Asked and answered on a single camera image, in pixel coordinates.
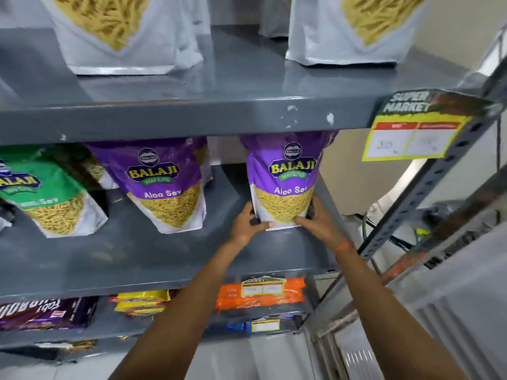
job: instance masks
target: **purple chocolate box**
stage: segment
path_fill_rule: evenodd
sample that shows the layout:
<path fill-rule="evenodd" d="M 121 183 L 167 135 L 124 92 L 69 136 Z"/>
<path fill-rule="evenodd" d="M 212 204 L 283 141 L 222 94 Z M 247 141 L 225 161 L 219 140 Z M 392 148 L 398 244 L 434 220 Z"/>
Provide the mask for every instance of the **purple chocolate box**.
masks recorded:
<path fill-rule="evenodd" d="M 0 330 L 86 328 L 98 296 L 0 305 Z"/>

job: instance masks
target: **forearm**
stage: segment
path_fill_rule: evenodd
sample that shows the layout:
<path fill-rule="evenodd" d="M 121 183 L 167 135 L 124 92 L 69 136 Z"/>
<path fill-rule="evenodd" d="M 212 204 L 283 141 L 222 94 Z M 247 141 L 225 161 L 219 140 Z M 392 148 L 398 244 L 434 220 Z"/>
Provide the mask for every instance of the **forearm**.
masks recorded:
<path fill-rule="evenodd" d="M 190 284 L 157 315 L 110 380 L 183 380 L 206 329 L 227 268 L 241 249 L 224 244 Z"/>
<path fill-rule="evenodd" d="M 466 378 L 447 350 L 382 285 L 355 249 L 339 251 L 337 262 L 386 378 Z"/>

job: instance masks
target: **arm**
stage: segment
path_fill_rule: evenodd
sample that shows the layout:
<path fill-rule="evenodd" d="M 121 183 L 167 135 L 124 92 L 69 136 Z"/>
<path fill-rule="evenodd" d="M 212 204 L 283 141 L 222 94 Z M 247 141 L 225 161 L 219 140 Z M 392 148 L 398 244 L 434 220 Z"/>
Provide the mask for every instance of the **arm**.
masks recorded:
<path fill-rule="evenodd" d="M 234 221 L 231 238 L 217 250 L 153 325 L 141 336 L 110 380 L 184 380 L 206 329 L 227 268 L 250 239 L 273 224 L 250 225 L 251 202 Z"/>
<path fill-rule="evenodd" d="M 316 197 L 313 206 L 312 220 L 300 217 L 295 222 L 336 251 L 336 261 L 385 378 L 467 379 L 449 352 L 382 285 L 356 249 L 346 244 L 347 238 Z"/>

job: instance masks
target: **hand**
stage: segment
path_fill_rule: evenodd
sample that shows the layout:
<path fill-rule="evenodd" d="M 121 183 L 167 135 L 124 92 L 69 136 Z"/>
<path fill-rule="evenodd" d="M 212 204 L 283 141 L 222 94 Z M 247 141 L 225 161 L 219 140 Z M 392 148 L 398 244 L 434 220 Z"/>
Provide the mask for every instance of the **hand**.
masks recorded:
<path fill-rule="evenodd" d="M 347 238 L 338 230 L 333 218 L 322 205 L 322 201 L 317 196 L 312 199 L 313 219 L 309 220 L 303 217 L 296 217 L 294 222 L 302 225 L 317 237 L 321 242 L 334 251 L 338 246 L 347 241 Z"/>
<path fill-rule="evenodd" d="M 251 201 L 246 203 L 245 207 L 232 224 L 230 242 L 238 245 L 240 249 L 246 247 L 257 232 L 266 230 L 275 225 L 275 223 L 267 221 L 257 225 L 250 225 L 250 220 L 255 217 L 255 215 L 251 214 L 253 208 Z"/>

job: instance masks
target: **paint chip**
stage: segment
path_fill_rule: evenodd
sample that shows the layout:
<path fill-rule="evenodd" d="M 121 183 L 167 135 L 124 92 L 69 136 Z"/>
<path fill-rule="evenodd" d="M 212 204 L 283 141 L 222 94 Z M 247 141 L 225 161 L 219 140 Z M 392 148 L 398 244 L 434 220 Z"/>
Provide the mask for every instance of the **paint chip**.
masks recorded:
<path fill-rule="evenodd" d="M 335 123 L 335 115 L 334 115 L 334 114 L 332 114 L 332 113 L 328 114 L 328 115 L 326 116 L 326 120 L 327 120 L 327 122 L 328 122 L 331 126 L 333 126 L 333 125 L 334 125 L 334 123 Z"/>

